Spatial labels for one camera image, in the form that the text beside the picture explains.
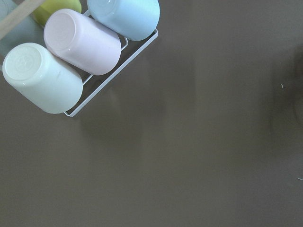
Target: light blue cup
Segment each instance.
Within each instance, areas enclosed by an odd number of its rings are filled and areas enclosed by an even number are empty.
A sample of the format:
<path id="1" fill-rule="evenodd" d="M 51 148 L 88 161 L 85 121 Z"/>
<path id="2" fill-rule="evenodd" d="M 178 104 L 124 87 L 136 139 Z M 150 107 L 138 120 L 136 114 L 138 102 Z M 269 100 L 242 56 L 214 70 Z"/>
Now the light blue cup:
<path id="1" fill-rule="evenodd" d="M 91 15 L 133 41 L 153 33 L 160 17 L 158 0 L 88 0 Z"/>
<path id="2" fill-rule="evenodd" d="M 16 3 L 12 0 L 0 0 L 0 21 L 16 7 Z M 37 43 L 45 46 L 43 29 L 31 17 L 26 17 L 0 40 L 0 55 L 5 57 L 11 49 L 23 43 Z"/>

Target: pink cup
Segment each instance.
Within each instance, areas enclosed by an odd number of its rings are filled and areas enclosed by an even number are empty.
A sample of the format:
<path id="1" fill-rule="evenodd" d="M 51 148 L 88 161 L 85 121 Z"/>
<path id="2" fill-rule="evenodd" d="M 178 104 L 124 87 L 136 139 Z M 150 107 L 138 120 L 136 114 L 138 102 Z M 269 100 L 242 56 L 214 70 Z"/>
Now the pink cup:
<path id="1" fill-rule="evenodd" d="M 110 72 L 121 55 L 117 33 L 71 9 L 48 19 L 44 40 L 54 55 L 93 75 Z"/>

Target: embossed logo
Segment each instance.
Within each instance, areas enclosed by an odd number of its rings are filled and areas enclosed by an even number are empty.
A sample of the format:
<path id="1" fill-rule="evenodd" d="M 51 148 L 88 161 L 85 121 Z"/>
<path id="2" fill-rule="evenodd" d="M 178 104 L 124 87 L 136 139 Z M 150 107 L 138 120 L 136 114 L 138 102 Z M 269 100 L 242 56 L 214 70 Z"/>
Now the embossed logo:
<path id="1" fill-rule="evenodd" d="M 30 54 L 23 54 L 18 56 L 15 61 L 16 71 L 27 72 L 33 68 L 34 57 Z"/>

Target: wooden handle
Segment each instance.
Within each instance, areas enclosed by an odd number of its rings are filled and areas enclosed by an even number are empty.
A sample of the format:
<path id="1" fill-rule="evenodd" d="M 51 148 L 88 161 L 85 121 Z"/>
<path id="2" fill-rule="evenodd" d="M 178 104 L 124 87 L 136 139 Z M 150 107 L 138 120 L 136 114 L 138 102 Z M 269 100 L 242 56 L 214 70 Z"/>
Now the wooden handle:
<path id="1" fill-rule="evenodd" d="M 24 0 L 17 8 L 0 21 L 0 39 L 6 36 L 24 18 L 46 0 Z"/>

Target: white cup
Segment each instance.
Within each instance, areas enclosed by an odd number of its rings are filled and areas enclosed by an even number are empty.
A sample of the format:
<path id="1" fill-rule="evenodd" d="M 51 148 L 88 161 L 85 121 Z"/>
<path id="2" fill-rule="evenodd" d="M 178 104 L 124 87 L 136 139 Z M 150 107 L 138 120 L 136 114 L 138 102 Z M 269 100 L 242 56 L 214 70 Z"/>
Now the white cup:
<path id="1" fill-rule="evenodd" d="M 79 101 L 83 84 L 80 75 L 34 43 L 11 50 L 3 63 L 5 80 L 47 113 L 63 113 Z"/>

